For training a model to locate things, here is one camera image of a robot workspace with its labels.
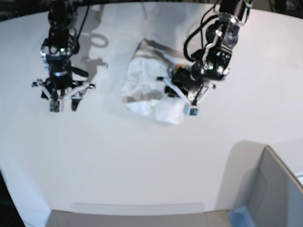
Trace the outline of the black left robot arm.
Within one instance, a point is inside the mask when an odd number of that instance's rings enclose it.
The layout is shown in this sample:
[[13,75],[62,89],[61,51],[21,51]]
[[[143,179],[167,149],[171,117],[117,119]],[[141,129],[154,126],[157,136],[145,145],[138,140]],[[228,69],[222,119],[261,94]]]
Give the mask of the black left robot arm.
[[197,105],[207,89],[216,88],[215,81],[226,78],[240,27],[247,24],[252,5],[251,0],[218,0],[211,7],[213,15],[203,17],[183,45],[191,65],[170,70],[164,90],[167,96]]

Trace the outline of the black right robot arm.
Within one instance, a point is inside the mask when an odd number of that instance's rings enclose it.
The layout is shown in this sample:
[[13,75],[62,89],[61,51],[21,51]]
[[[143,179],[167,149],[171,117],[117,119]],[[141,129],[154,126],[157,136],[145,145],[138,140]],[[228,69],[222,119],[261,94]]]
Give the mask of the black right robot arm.
[[75,27],[79,5],[79,0],[54,0],[48,13],[49,33],[40,48],[48,77],[35,80],[32,87],[40,88],[41,98],[49,102],[53,113],[60,112],[68,98],[71,109],[76,111],[86,90],[95,88],[89,82],[89,73],[71,63],[71,57],[80,50],[81,30]]

